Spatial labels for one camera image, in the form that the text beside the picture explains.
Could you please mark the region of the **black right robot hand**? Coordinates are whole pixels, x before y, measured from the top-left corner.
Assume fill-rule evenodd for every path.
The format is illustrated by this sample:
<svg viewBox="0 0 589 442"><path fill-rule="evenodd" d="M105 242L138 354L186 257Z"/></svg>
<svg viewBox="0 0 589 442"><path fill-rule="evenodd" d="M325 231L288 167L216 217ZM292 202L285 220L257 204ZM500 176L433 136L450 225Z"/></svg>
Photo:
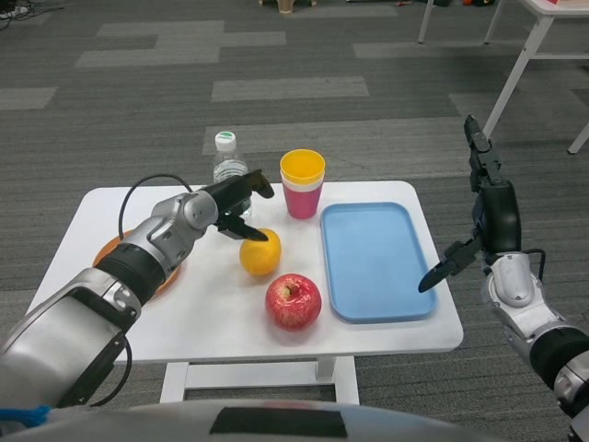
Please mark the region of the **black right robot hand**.
<svg viewBox="0 0 589 442"><path fill-rule="evenodd" d="M456 241L444 251L444 257L421 279L423 293L447 276L461 273L479 252L487 256L515 252L522 248L521 217L513 184L501 172L502 162L479 122L469 115L464 133L470 149L470 189L476 194L471 212L473 228L466 241Z"/></svg>

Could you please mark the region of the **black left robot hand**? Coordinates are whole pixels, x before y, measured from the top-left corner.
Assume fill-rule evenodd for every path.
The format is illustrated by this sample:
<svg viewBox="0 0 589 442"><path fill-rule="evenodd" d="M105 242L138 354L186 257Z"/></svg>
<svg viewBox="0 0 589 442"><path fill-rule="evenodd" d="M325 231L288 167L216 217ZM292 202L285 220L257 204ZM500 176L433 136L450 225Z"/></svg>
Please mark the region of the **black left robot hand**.
<svg viewBox="0 0 589 442"><path fill-rule="evenodd" d="M232 176L215 184L203 187L216 204L218 217L214 222L218 232L232 239L267 241L268 237L260 230L248 226L241 217L243 203L253 193L264 199L271 199L274 190L260 169L243 176Z"/></svg>

